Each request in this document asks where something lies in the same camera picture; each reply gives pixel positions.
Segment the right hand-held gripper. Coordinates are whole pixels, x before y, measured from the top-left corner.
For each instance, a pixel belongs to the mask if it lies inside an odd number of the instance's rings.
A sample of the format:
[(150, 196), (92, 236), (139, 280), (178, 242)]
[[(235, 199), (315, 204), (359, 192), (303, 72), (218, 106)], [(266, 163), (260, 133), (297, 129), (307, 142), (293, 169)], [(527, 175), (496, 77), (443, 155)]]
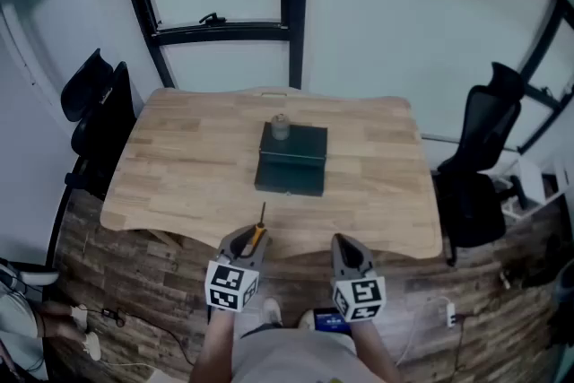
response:
[[(335, 272), (373, 268), (370, 250), (342, 233), (331, 240), (331, 260)], [(386, 279), (374, 270), (362, 278), (334, 279), (332, 300), (346, 322), (373, 320), (386, 306)]]

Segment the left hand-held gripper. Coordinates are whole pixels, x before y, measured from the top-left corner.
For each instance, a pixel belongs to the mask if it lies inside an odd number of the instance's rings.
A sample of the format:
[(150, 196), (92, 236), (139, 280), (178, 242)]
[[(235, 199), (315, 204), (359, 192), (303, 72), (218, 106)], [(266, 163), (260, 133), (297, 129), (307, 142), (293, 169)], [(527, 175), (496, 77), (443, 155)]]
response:
[[(243, 310), (257, 293), (260, 268), (270, 236), (268, 231), (256, 231), (253, 235), (254, 225), (250, 224), (222, 239), (219, 255), (207, 267), (204, 290), (208, 306)], [(242, 255), (251, 240), (252, 250)]]

